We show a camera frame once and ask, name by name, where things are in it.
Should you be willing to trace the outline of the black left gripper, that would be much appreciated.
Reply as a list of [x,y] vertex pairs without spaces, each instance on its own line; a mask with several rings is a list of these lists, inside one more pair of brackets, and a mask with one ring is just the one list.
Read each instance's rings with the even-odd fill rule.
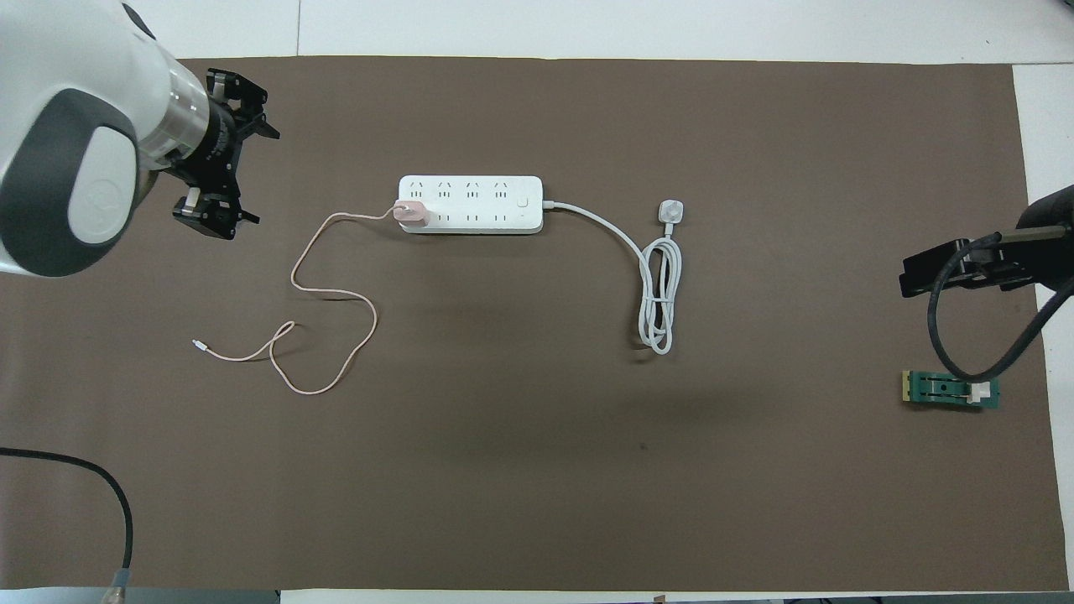
[[[280,132],[266,118],[268,94],[253,81],[237,72],[208,69],[205,84],[211,98],[205,133],[187,157],[164,168],[166,174],[200,190],[182,196],[172,217],[203,236],[233,241],[242,222],[261,222],[241,203],[237,168],[244,141],[253,135],[279,140]],[[231,107],[232,101],[238,107]]]

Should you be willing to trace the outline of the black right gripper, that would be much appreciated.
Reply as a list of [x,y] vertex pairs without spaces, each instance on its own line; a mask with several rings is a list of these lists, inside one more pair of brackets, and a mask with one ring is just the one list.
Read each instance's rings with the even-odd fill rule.
[[1039,233],[1016,236],[1000,232],[997,241],[955,238],[902,260],[900,293],[903,298],[928,294],[937,283],[943,289],[998,287],[1004,292],[1035,282],[1028,253],[1043,241]]

